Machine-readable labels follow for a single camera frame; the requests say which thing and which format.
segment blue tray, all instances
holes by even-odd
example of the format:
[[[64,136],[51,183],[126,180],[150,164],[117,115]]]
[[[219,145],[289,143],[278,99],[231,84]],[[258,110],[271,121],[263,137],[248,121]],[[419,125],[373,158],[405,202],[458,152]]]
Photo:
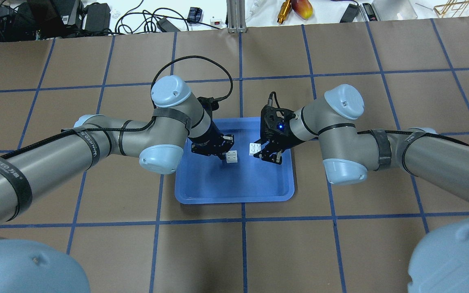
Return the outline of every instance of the blue tray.
[[[183,204],[286,201],[294,194],[291,152],[276,165],[249,155],[249,143],[259,139],[260,118],[216,119],[223,134],[234,135],[231,150],[238,163],[191,152],[186,141],[177,169],[175,197]]]

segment light blue joint cap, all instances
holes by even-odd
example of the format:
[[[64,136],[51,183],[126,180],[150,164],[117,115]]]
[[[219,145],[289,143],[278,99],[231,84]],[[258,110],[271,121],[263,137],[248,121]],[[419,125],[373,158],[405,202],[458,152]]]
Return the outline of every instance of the light blue joint cap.
[[[77,122],[75,122],[75,124],[73,126],[74,127],[82,126],[82,125],[84,125],[84,123],[86,123],[86,121],[88,121],[88,119],[90,119],[92,117],[95,117],[95,116],[102,116],[102,115],[100,115],[100,114],[97,114],[97,115],[82,115],[81,118],[79,118],[79,120],[77,120]]]
[[[415,247],[409,293],[469,293],[469,218],[428,233]]]
[[[35,241],[1,239],[0,292],[90,293],[90,284],[71,256]]]
[[[351,85],[339,85],[325,92],[325,100],[339,115],[356,120],[365,111],[365,102],[359,91]]]
[[[164,76],[151,89],[151,99],[160,108],[176,106],[184,102],[190,95],[190,87],[176,75]]]
[[[327,179],[334,185],[349,185],[366,180],[367,169],[354,161],[341,158],[328,158],[323,160]]]
[[[184,150],[174,144],[153,145],[138,156],[138,163],[146,170],[158,174],[172,174],[177,170]]]
[[[434,135],[437,135],[437,131],[435,131],[434,128],[429,128],[429,127],[410,127],[410,128],[408,128],[408,130],[411,130],[411,129],[422,130],[424,132],[433,133]]]

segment black strap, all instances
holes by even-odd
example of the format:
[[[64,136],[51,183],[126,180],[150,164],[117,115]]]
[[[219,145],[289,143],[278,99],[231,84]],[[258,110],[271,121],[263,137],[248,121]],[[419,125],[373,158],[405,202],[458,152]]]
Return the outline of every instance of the black strap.
[[[300,117],[301,117],[301,122],[303,122],[303,126],[305,126],[305,129],[307,129],[308,132],[310,132],[311,134],[315,135],[315,136],[318,136],[318,133],[312,131],[309,126],[307,126],[307,123],[305,123],[305,118],[303,118],[303,109],[305,109],[305,107],[301,108],[301,113],[300,113]]]
[[[88,125],[93,125],[97,128],[102,128],[102,126],[99,126],[97,124],[93,124],[93,123],[86,123]],[[108,134],[107,131],[103,131],[104,134],[106,135],[106,137],[108,138],[108,143],[110,144],[110,150],[108,151],[108,155],[106,155],[106,157],[108,157],[110,154],[112,154],[112,148],[113,148],[113,144],[112,144],[112,138],[110,137],[110,135]]]
[[[191,128],[195,128],[197,126],[199,126],[199,124],[202,122],[202,120],[204,120],[204,115],[205,115],[205,111],[202,111],[202,117],[200,117],[200,120],[195,123],[195,125],[191,126]]]
[[[82,138],[84,142],[86,142],[88,148],[90,148],[90,151],[92,152],[92,164],[88,167],[88,169],[90,169],[91,167],[95,166],[101,158],[101,150],[99,149],[99,145],[93,136],[88,131],[86,131],[85,127],[80,126],[73,128],[73,130],[75,130],[76,134]]]
[[[0,174],[12,185],[15,195],[17,196],[15,212],[13,216],[7,220],[10,221],[17,217],[19,213],[26,211],[30,207],[32,204],[32,188],[23,172],[2,157],[0,157]]]
[[[401,141],[398,145],[398,150],[403,150],[403,152],[396,152],[396,159],[398,162],[401,162],[403,165],[403,169],[407,171],[410,175],[417,177],[414,175],[411,171],[406,168],[406,165],[404,163],[404,155],[406,154],[406,150],[408,150],[409,146],[416,140],[418,140],[421,137],[424,137],[428,134],[428,132],[421,132],[421,131],[416,131],[412,132],[409,137],[407,137],[405,140]]]
[[[126,126],[128,126],[128,124],[130,124],[130,122],[132,122],[132,120],[126,120],[123,124],[123,126],[121,127],[121,129],[124,129],[126,128]],[[125,152],[124,152],[124,149],[123,149],[123,138],[124,138],[124,131],[121,131],[119,132],[119,152],[121,152],[121,155],[125,156]]]
[[[392,163],[392,150],[387,132],[384,129],[371,129],[370,133],[376,139],[377,148],[379,150],[379,167],[374,171],[383,170],[390,167]]]
[[[320,134],[322,134],[323,132],[326,132],[327,130],[331,130],[331,129],[334,129],[334,128],[340,128],[340,127],[354,127],[354,128],[356,128],[356,125],[352,124],[352,123],[333,124],[333,125],[327,126],[325,128],[322,128],[322,130],[318,131],[318,136],[320,136]]]
[[[191,118],[186,115],[186,113],[175,110],[173,108],[156,108],[153,110],[153,117],[167,117],[175,119],[179,122],[182,122],[186,126],[188,134],[191,130]]]

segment robotic arm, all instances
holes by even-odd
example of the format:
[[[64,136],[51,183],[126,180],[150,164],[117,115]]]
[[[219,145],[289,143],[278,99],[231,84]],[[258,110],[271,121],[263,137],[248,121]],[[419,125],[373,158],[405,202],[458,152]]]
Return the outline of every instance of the robotic arm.
[[[363,110],[363,98],[350,85],[295,112],[273,107],[271,94],[255,142],[268,143],[254,157],[281,164],[286,149],[318,137],[331,184],[355,184],[366,180],[367,171],[400,167],[469,202],[469,145],[426,128],[357,132],[353,122]]]
[[[211,108],[202,105],[181,78],[161,78],[151,96],[157,108],[149,123],[85,115],[73,129],[1,156],[0,224],[110,154],[138,157],[145,169],[171,174],[189,138],[194,153],[225,159],[233,135],[220,133]]]
[[[192,152],[221,160],[234,144],[212,121],[218,105],[195,98],[177,76],[155,83],[157,106],[149,123],[85,115],[59,135],[0,156],[0,224],[25,211],[75,174],[110,154],[139,158],[142,167],[173,173],[186,138]],[[272,96],[262,109],[260,145],[254,156],[281,164],[281,154],[318,137],[327,178],[332,184],[366,180],[367,171],[403,168],[469,201],[469,146],[427,129],[357,132],[361,95],[350,85],[327,91],[298,111],[280,108]],[[469,291],[469,219],[439,229],[415,249],[410,293]],[[83,269],[73,258],[34,241],[0,239],[0,291],[89,292]]]

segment white table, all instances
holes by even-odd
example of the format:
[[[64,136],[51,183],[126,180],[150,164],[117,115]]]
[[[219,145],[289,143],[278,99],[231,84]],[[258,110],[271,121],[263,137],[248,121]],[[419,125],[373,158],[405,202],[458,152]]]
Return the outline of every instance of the white table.
[[[415,9],[418,18],[435,18],[437,15],[435,12],[424,8],[419,5],[415,5],[415,3],[419,3],[426,7],[434,7],[435,5],[444,4],[446,0],[409,0]],[[11,7],[16,7],[17,5],[25,2],[25,0],[7,0],[5,4],[10,5]],[[95,0],[83,0],[84,5],[91,4],[95,2]],[[121,15],[126,13],[129,9],[136,7],[140,0],[101,0],[100,2],[106,2],[110,9],[115,9],[119,11]],[[333,24],[340,21],[341,16],[343,15],[346,7],[348,6],[349,1],[343,2],[332,2],[330,0],[310,0],[313,9],[314,15],[308,19],[304,20],[296,15],[293,11],[289,14],[287,20],[283,23],[283,26],[295,26],[299,24]],[[364,2],[372,2],[372,0],[359,0],[360,4]],[[262,8],[257,12],[257,14],[247,22],[247,26],[279,26],[276,22],[278,12],[280,11],[281,4],[283,0],[267,0]],[[245,9],[246,13],[248,13],[251,5],[253,4],[253,0],[245,0]],[[174,9],[181,13],[184,17],[187,17],[190,5],[194,7],[200,7],[203,9],[203,19],[202,22],[207,24],[210,23],[211,18],[219,18],[225,21],[226,14],[227,14],[227,5],[226,2],[223,0],[193,0],[192,4],[188,1],[184,0],[166,0],[164,2],[154,2],[151,0],[145,0],[143,4],[136,9],[135,11],[142,11],[142,9],[146,9],[148,11],[153,12],[156,8],[163,5],[164,7]],[[175,16],[178,17],[175,13],[171,11],[160,11],[163,15]],[[132,28],[138,27],[143,22],[142,15],[130,15],[124,20],[124,24],[128,24]],[[177,19],[170,19],[170,21],[180,30],[186,30],[186,25],[183,21]],[[363,21],[361,16],[354,20],[355,22]],[[117,22],[117,18],[110,19],[110,29],[115,30],[115,24]],[[201,25],[191,25],[190,30],[211,30],[208,26],[201,26]]]

